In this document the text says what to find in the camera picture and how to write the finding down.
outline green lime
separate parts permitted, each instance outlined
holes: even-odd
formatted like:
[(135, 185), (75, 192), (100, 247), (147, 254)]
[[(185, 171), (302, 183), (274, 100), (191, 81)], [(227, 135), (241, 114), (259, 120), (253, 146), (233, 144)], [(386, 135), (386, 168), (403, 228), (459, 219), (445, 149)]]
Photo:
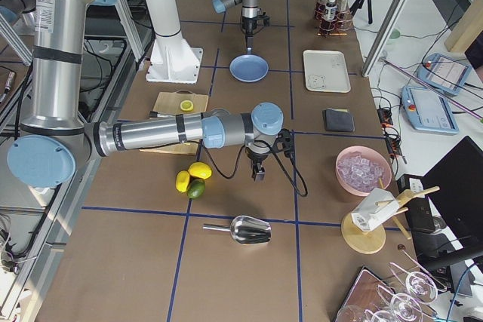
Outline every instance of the green lime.
[(196, 199), (205, 192), (205, 181), (203, 179), (194, 179), (188, 186), (188, 198)]

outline cutting board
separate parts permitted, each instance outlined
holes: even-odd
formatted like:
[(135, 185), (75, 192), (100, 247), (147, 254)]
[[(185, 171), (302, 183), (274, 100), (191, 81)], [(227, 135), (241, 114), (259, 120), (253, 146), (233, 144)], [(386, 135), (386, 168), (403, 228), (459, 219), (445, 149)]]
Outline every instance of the cutting board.
[[(181, 111), (181, 101), (190, 100), (193, 102), (194, 108), (190, 112)], [(206, 111), (208, 105), (208, 96), (205, 94), (194, 94), (189, 92), (159, 92), (158, 98), (152, 108), (158, 113), (165, 113), (168, 115), (200, 113)], [(167, 147), (160, 147), (157, 149), (144, 149), (145, 152), (160, 152), (165, 154), (181, 154), (181, 155), (196, 155), (198, 145), (196, 143), (184, 143), (179, 145), (172, 145)]]

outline table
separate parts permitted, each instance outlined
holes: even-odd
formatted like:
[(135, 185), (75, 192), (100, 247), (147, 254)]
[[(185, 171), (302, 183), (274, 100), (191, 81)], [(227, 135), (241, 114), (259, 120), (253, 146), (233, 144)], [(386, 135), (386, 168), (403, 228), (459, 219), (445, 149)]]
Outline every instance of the table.
[[(369, 32), (377, 31), (380, 28), (380, 24), (383, 22), (383, 18), (389, 9), (392, 0), (372, 0), (372, 8), (374, 15), (374, 22), (372, 25), (368, 25), (367, 21), (367, 4), (359, 10), (354, 17), (354, 25), (357, 27), (357, 37), (361, 45), (361, 52), (363, 57), (368, 54), (371, 49), (371, 45), (376, 37), (375, 33)], [(416, 37), (423, 37), (425, 35), (437, 34), (446, 27), (446, 22), (443, 20), (438, 9), (432, 2), (432, 0), (408, 0), (405, 9), (402, 11), (401, 16), (396, 23), (396, 28), (400, 30), (403, 35), (413, 35)], [(451, 34), (450, 31), (446, 32), (436, 42), (435, 46), (429, 52), (448, 54), (453, 59), (464, 59), (464, 54), (450, 54), (446, 51), (444, 46), (445, 39)], [(402, 37), (394, 44), (388, 44), (385, 48), (387, 52), (387, 59), (398, 66), (410, 66), (415, 63), (419, 63), (435, 41), (436, 36), (431, 36), (424, 39)], [(410, 72), (413, 72), (417, 66), (410, 68)], [(382, 71), (382, 63), (376, 63), (376, 66), (371, 70), (369, 75), (371, 80), (371, 87), (378, 87), (382, 90), (382, 95), (386, 97), (392, 104), (397, 106), (399, 99), (386, 91), (393, 92), (396, 95), (401, 94), (401, 88), (408, 83), (408, 79), (402, 76), (399, 72), (395, 71), (391, 67), (385, 67)], [(481, 81), (474, 71), (469, 76), (467, 83), (476, 84), (481, 87)], [(483, 96), (482, 92), (476, 91), (477, 94)], [(378, 97), (381, 93), (373, 89), (374, 96)], [(463, 105), (474, 108), (481, 105), (481, 101), (471, 94), (468, 94), (464, 90), (455, 97), (455, 100)], [(379, 99), (375, 99), (376, 105), (379, 105)], [(382, 107), (387, 107), (387, 103), (382, 101)], [(404, 173), (413, 175), (425, 175), (446, 153), (448, 153), (463, 137), (470, 135), (472, 139), (478, 144), (480, 148), (483, 148), (483, 127), (477, 120), (469, 115), (456, 115), (456, 121), (460, 128), (460, 133), (454, 136), (447, 136), (434, 133), (424, 133), (415, 131), (406, 119), (404, 112), (400, 112), (397, 107), (392, 109), (392, 120), (395, 127), (401, 133), (401, 150), (405, 156), (405, 163), (401, 158), (398, 162), (397, 177)], [(432, 206), (433, 215), (438, 215), (438, 211)], [(452, 241), (456, 239), (454, 234), (446, 228), (443, 231), (448, 240)], [(461, 248), (459, 242), (454, 243), (455, 248)], [(476, 276), (476, 280), (479, 283), (483, 283), (483, 275), (477, 268), (472, 269), (472, 273)], [(462, 308), (454, 308), (451, 315), (452, 320), (463, 320), (464, 315), (468, 315), (467, 311), (476, 306), (483, 305), (483, 287), (475, 285), (472, 286), (473, 298), (465, 298), (458, 296), (458, 300), (463, 302)], [(448, 313), (449, 299), (452, 296), (450, 293), (441, 295), (438, 298), (437, 303), (432, 307), (438, 312), (440, 316), (446, 316)]]
[[(298, 198), (273, 158), (264, 181), (254, 183), (246, 158), (233, 180), (216, 173), (199, 199), (174, 188), (178, 171), (199, 156), (129, 151), (103, 159), (89, 196), (37, 320), (283, 320), (335, 318), (361, 266), (389, 276), (388, 263), (411, 266), (398, 244), (412, 243), (390, 227), (385, 247), (366, 256), (350, 249), (340, 220), (360, 197), (344, 191), (334, 174), (335, 158), (347, 146), (363, 145), (387, 155), (354, 32), (320, 38), (311, 18), (315, 0), (260, 0), (272, 25), (254, 39), (254, 53), (267, 59), (265, 79), (236, 81), (229, 62), (245, 52), (238, 11), (215, 14), (211, 0), (177, 0), (184, 37), (202, 45), (195, 85), (148, 84), (137, 73), (119, 119), (147, 118), (159, 91), (210, 95), (208, 108), (249, 112), (259, 102), (278, 104), (293, 131), (297, 167), (309, 188)], [(343, 51), (349, 94), (315, 94), (304, 87), (305, 49)], [(327, 133), (321, 111), (348, 108), (355, 133)], [(222, 170), (231, 170), (237, 146), (214, 150)], [(290, 164), (283, 160), (286, 167)], [(203, 223), (229, 224), (239, 214), (272, 225), (268, 244), (242, 246)]]

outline metal scoop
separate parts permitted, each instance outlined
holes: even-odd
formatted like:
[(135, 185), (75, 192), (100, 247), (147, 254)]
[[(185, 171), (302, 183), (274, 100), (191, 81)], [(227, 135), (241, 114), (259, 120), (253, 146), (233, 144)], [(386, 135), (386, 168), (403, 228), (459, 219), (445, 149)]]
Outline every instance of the metal scoop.
[(229, 71), (239, 81), (256, 82), (266, 76), (269, 64), (262, 57), (252, 54), (251, 48), (247, 48), (247, 54), (232, 60)]
[(203, 229), (230, 232), (233, 240), (240, 244), (267, 243), (272, 237), (269, 223), (246, 215), (234, 218), (230, 226), (203, 224)]

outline yellow lid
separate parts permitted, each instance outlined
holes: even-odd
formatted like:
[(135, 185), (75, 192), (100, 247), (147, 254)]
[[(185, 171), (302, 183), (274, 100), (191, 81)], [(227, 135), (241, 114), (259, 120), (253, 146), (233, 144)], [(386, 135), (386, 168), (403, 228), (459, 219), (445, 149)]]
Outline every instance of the yellow lid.
[(181, 111), (184, 111), (184, 112), (192, 111), (194, 107), (195, 105), (193, 105), (193, 102), (191, 102), (190, 100), (183, 100), (180, 103)]

